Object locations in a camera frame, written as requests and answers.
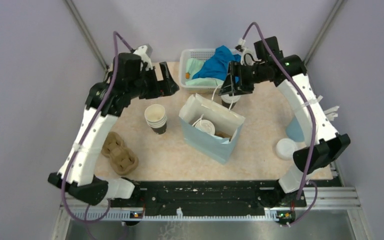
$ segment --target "light green cloth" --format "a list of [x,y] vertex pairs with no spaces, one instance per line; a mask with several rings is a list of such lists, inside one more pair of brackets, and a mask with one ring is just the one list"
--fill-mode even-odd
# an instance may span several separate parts
[[213,86],[217,87],[220,84],[223,84],[223,81],[213,77],[205,77],[205,78],[195,78],[192,77],[199,72],[204,65],[205,61],[189,58],[186,61],[186,73],[189,73],[189,79],[186,80],[187,86]]

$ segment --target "paper bag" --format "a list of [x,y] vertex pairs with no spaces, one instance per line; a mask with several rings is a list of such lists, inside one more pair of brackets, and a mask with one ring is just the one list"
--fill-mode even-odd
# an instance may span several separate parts
[[[214,124],[216,132],[232,138],[210,135],[192,126],[202,115],[202,119]],[[245,121],[245,117],[199,94],[187,99],[180,109],[179,118],[184,141],[221,164],[229,160]]]

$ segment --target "metal pole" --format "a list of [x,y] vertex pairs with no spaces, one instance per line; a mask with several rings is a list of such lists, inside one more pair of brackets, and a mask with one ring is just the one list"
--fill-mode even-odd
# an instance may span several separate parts
[[337,0],[335,5],[333,6],[332,10],[329,13],[329,16],[327,17],[326,21],[324,22],[323,26],[321,27],[320,32],[317,34],[317,37],[314,39],[314,42],[312,43],[310,50],[305,56],[304,64],[307,66],[307,64],[310,62],[311,58],[313,57],[313,54],[319,47],[320,43],[324,39],[327,31],[331,27],[333,21],[338,16],[339,11],[342,9],[344,4],[347,2],[347,0]]
[[91,33],[89,32],[88,27],[83,21],[82,16],[80,16],[80,13],[77,10],[73,0],[63,0],[63,1],[67,6],[68,10],[70,11],[71,15],[73,16],[74,21],[77,24],[84,39],[86,40],[87,45],[89,46],[90,50],[92,50],[93,55],[95,55],[96,59],[99,61],[99,64],[102,66],[102,68],[104,68],[104,70],[107,70],[108,65],[105,62],[105,59],[101,51],[99,50],[97,44],[95,43]]

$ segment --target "tabletop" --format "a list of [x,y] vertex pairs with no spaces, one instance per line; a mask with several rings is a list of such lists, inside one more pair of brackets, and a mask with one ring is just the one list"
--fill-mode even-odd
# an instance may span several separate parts
[[[179,83],[179,63],[167,64],[173,79]],[[155,68],[157,79],[162,79],[159,65],[155,64]],[[275,152],[276,143],[287,137],[285,128],[294,114],[273,83],[256,84],[254,92],[243,95],[232,109],[246,119],[237,145],[224,165],[184,142],[179,111],[190,95],[180,88],[173,96],[133,99],[123,110],[111,131],[120,134],[139,159],[138,167],[126,175],[127,178],[136,181],[277,180],[294,164],[292,160],[278,158]],[[214,100],[221,104],[219,96]],[[165,107],[167,131],[162,135],[155,134],[145,121],[145,109],[151,104]],[[102,154],[96,162],[95,175],[120,177]],[[329,166],[312,177],[317,180],[332,178]]]

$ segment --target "white plastic basket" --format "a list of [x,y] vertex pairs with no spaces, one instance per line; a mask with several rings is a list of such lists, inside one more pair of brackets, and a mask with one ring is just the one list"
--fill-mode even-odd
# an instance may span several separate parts
[[[232,54],[238,54],[236,49],[230,49]],[[190,58],[206,61],[211,58],[216,52],[215,48],[197,48],[197,49],[185,49],[181,52],[180,65],[179,65],[179,82],[180,86],[186,89],[191,94],[213,94],[215,86],[189,86],[186,85],[186,62]]]

